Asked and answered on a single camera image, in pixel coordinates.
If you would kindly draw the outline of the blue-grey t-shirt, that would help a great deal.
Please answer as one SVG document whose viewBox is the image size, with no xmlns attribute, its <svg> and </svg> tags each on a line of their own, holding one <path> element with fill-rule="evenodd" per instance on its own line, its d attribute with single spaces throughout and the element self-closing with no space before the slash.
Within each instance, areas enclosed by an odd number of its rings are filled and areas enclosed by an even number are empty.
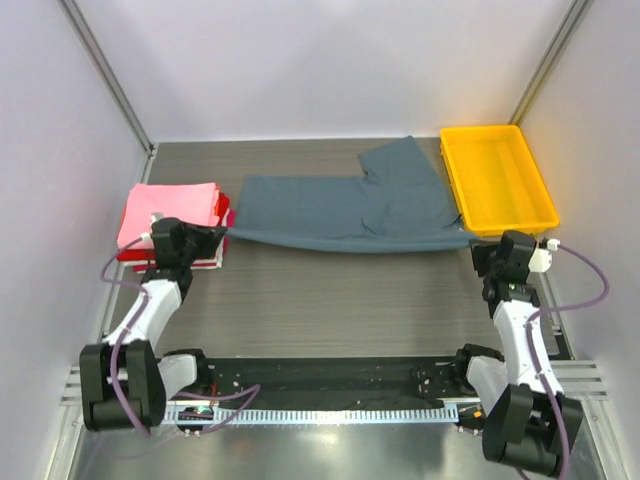
<svg viewBox="0 0 640 480">
<path fill-rule="evenodd" d="M 247 177 L 229 236 L 354 254 L 456 250 L 474 240 L 414 137 L 361 153 L 358 161 L 359 176 Z"/>
</svg>

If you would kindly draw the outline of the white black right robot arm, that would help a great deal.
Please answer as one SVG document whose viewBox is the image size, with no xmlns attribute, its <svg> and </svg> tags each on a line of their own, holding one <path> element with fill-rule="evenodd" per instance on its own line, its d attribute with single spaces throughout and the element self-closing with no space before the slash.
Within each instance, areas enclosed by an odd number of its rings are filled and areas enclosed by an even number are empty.
<svg viewBox="0 0 640 480">
<path fill-rule="evenodd" d="M 481 401 L 486 460 L 561 479 L 583 410 L 554 375 L 541 333 L 541 302 L 528 281 L 531 273 L 549 269 L 555 248 L 516 230 L 497 241 L 471 241 L 473 267 L 502 349 L 467 344 L 450 375 L 458 393 L 477 394 Z"/>
</svg>

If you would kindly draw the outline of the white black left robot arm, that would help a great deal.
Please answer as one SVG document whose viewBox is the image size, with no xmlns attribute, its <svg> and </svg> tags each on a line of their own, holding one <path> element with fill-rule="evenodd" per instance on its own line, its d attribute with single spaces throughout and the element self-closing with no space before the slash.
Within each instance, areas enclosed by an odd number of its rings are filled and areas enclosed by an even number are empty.
<svg viewBox="0 0 640 480">
<path fill-rule="evenodd" d="M 139 282 L 103 282 L 132 288 L 137 298 L 115 330 L 79 355 L 85 427 L 92 432 L 134 428 L 148 435 L 165 416 L 168 400 L 185 395 L 198 400 L 211 390 L 213 376 L 200 349 L 170 352 L 156 345 L 193 281 L 192 266 L 222 246 L 224 226 L 201 226 L 155 214 L 150 230 L 119 247 L 124 253 L 150 243 L 153 263 Z"/>
</svg>

